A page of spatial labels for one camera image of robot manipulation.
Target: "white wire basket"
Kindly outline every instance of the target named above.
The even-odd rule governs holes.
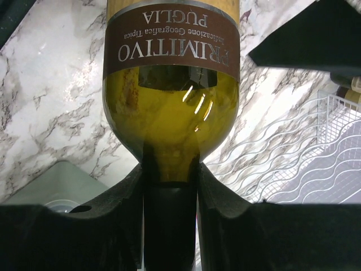
[[[265,127],[256,141],[237,145],[232,152],[241,153],[238,158],[229,154],[209,166],[253,203],[347,202],[361,191],[360,112],[361,105],[320,91],[294,116]],[[254,163],[242,167],[246,160]]]

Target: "wire rack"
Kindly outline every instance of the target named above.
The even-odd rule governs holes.
[[[346,202],[361,191],[360,112],[361,105],[320,91],[258,140],[236,146],[238,158],[210,166],[221,165],[217,178],[250,202]],[[246,160],[252,163],[240,167]]]

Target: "black foam holder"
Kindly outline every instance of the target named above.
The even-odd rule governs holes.
[[[67,214],[43,206],[0,206],[1,270],[137,270],[143,255],[145,197],[144,213],[147,208],[158,213],[148,223],[155,236],[148,243],[145,238],[147,270],[194,269],[190,221],[196,205],[203,271],[361,270],[361,206],[250,204],[203,164],[197,204],[194,189],[165,196],[145,182],[137,166],[117,185]],[[155,198],[146,206],[152,195],[158,202]],[[168,206],[160,206],[165,199]],[[154,229],[157,223],[161,231]]]

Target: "round hole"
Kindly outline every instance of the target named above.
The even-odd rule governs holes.
[[[45,206],[57,213],[69,213],[72,209],[79,206],[79,204],[72,200],[58,199],[46,203]]]
[[[73,209],[71,213],[84,213],[91,210],[91,206],[89,205],[80,205]]]

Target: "wine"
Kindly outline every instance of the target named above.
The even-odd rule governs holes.
[[[343,76],[330,73],[330,78],[332,82],[339,86],[361,93],[361,77]]]
[[[340,86],[337,89],[336,95],[340,98],[343,98],[345,100],[349,100],[350,102],[358,104],[358,106],[355,106],[350,103],[345,103],[344,101],[340,101],[341,104],[344,104],[348,108],[351,108],[352,110],[358,110],[361,112],[361,93],[355,92],[352,89],[345,88],[343,86]]]
[[[239,105],[237,2],[178,2],[108,0],[105,114],[153,183],[188,182]]]

